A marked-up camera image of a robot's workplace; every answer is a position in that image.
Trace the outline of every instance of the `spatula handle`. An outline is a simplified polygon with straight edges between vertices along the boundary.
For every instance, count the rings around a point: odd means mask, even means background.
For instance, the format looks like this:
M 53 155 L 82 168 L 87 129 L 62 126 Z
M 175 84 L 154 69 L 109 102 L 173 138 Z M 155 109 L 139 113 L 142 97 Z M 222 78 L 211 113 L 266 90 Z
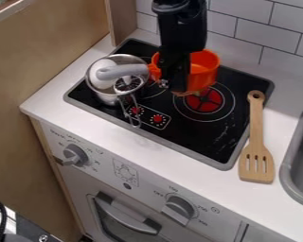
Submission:
M 247 98 L 250 103 L 251 119 L 249 142 L 256 151 L 261 151 L 263 147 L 263 103 L 265 94 L 260 91 L 251 91 Z

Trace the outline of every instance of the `oven door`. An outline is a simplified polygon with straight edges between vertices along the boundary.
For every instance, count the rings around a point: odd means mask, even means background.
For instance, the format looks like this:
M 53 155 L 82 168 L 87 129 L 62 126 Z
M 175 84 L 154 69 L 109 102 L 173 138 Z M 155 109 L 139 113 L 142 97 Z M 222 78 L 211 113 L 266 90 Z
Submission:
M 97 242 L 212 242 L 78 170 L 60 166 L 85 234 Z
M 86 196 L 101 242 L 212 242 L 112 190 Z

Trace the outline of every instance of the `wooden spatula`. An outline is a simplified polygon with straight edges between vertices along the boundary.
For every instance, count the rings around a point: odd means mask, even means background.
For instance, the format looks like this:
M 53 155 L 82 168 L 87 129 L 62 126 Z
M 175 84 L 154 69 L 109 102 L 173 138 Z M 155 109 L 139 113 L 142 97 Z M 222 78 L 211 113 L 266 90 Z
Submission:
M 275 176 L 273 157 L 263 144 L 264 93 L 252 91 L 247 96 L 250 102 L 249 145 L 240 158 L 240 178 L 243 181 L 272 183 Z

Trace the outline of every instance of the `white cabinet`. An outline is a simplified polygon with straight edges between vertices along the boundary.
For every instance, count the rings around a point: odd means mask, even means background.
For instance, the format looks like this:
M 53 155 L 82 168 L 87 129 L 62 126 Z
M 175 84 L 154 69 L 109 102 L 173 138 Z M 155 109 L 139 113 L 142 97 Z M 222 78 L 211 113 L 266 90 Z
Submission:
M 263 231 L 259 228 L 248 226 L 245 237 L 241 242 L 294 242 L 278 233 Z

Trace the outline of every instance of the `oven door handle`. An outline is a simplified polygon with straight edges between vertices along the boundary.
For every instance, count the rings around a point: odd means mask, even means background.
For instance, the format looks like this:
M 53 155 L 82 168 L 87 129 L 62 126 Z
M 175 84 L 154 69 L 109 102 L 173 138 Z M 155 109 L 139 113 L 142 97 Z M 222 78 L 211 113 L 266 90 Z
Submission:
M 105 214 L 113 218 L 115 221 L 121 225 L 139 233 L 145 233 L 150 235 L 158 235 L 162 226 L 157 222 L 147 218 L 141 217 L 142 219 L 136 219 L 128 214 L 136 214 L 134 210 L 131 210 L 124 205 L 117 205 L 117 203 L 108 195 L 99 192 L 95 197 L 94 201 L 98 208 L 102 210 Z

